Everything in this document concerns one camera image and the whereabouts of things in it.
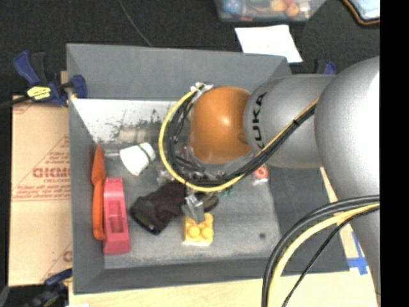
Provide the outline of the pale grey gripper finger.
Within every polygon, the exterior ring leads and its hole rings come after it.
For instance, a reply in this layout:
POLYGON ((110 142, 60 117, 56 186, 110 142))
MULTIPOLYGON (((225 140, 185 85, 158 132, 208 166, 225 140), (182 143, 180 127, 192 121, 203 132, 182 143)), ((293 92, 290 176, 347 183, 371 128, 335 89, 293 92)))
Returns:
POLYGON ((196 216, 196 197, 193 194, 190 194, 185 197, 185 202, 181 207, 183 213, 190 217, 195 218, 196 216))
POLYGON ((205 210, 201 200, 197 200, 193 204, 193 219, 196 223, 201 223, 205 220, 205 210))

